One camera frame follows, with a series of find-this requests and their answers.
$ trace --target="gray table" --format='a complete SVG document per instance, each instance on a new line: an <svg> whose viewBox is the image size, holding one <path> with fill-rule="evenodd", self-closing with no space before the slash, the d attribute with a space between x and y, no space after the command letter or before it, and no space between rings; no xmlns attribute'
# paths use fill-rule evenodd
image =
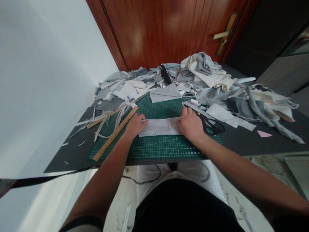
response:
<svg viewBox="0 0 309 232"><path fill-rule="evenodd" d="M223 64L223 69L232 74L232 77L245 77L241 73ZM90 118L93 113L93 106L89 107L80 121ZM223 145L241 156L254 155L270 155L270 154L294 154L309 152L309 118L297 110L293 110L293 117L296 122L286 122L280 120L280 123L296 135L300 136L306 144L296 143L277 132L274 128L267 127L261 123L254 123L257 125L256 129L251 132L243 127L233 128L226 123L223 125L226 132L221 134ZM71 134L75 133L80 126L73 129ZM71 139L66 139L64 143L70 142L69 145L61 147L56 153L53 160L50 162L46 172L72 171L100 165L100 162L87 162L86 158L89 155L93 145L94 132L98 129L99 124L91 129L84 129ZM272 137L261 138L257 130L272 134ZM184 162L188 159L161 159L161 160L127 160L127 165L145 165L145 164L159 164L171 162Z"/></svg>

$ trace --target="left hand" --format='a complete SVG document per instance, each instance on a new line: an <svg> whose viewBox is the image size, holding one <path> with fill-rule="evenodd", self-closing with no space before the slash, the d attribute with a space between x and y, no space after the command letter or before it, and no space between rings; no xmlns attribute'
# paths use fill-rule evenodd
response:
<svg viewBox="0 0 309 232"><path fill-rule="evenodd" d="M145 115L138 113L134 114L134 116L131 118L130 122L126 126L126 131L125 134L132 136L135 138L138 134L142 133L143 130L145 129L145 126L149 121L144 121L142 120L146 119Z"/></svg>

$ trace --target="pile of fabric scraps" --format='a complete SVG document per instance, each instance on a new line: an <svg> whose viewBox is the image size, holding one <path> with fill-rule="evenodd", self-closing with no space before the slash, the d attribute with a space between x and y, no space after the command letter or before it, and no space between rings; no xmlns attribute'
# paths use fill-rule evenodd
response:
<svg viewBox="0 0 309 232"><path fill-rule="evenodd" d="M100 99L96 110L108 114L121 109L121 118L122 107L149 92L152 103L190 99L185 105L234 128L242 126L253 131L256 126L250 122L261 122L298 143L304 143L279 123L280 119L294 122L291 109L298 105L261 84L246 85L254 80L254 77L232 78L210 56L200 52L180 64L164 63L149 71L140 67L131 72L114 73L96 88L96 99Z"/></svg>

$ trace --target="cutting mat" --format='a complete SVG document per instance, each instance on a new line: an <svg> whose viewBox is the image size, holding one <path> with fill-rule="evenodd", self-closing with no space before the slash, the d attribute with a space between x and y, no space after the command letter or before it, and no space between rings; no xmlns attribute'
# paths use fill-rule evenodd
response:
<svg viewBox="0 0 309 232"><path fill-rule="evenodd" d="M184 99L175 99L170 101L152 103L150 95L140 99L136 104L138 106L137 113L144 114L146 119L166 119L181 116L182 102ZM110 117L109 123L104 124L101 133L104 136L109 136L113 133L115 128L115 121L117 114ZM112 151L119 138L124 133L126 127L115 138L100 161L105 160L108 154ZM218 143L223 144L221 137L211 136ZM87 157L87 161L93 161L98 150L103 146L107 139L98 137L90 154ZM136 137L131 145L128 160L151 160L151 159L194 159L204 157L190 141L188 141L183 135L159 135L148 137Z"/></svg>

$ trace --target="pink fabric piece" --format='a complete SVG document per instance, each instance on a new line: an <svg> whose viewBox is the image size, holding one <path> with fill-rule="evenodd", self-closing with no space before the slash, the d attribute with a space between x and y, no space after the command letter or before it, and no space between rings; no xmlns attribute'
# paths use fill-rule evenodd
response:
<svg viewBox="0 0 309 232"><path fill-rule="evenodd" d="M258 130L257 132L258 132L258 134L259 134L262 138L266 138L266 137L272 136L271 134L268 134L268 133L263 132L263 131L260 131L260 130Z"/></svg>

